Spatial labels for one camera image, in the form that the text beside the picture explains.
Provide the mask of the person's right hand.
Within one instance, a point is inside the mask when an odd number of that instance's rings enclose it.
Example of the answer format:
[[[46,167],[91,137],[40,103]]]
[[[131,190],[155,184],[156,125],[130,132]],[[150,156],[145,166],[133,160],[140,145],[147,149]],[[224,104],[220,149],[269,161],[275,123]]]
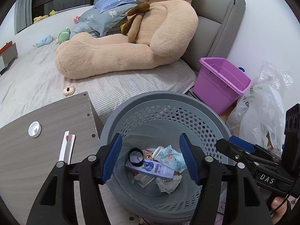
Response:
[[[271,208],[276,210],[273,217],[271,218],[273,224],[278,224],[282,218],[285,218],[285,213],[287,212],[288,208],[290,208],[290,203],[288,200],[284,202],[284,198],[276,197],[271,203]]]

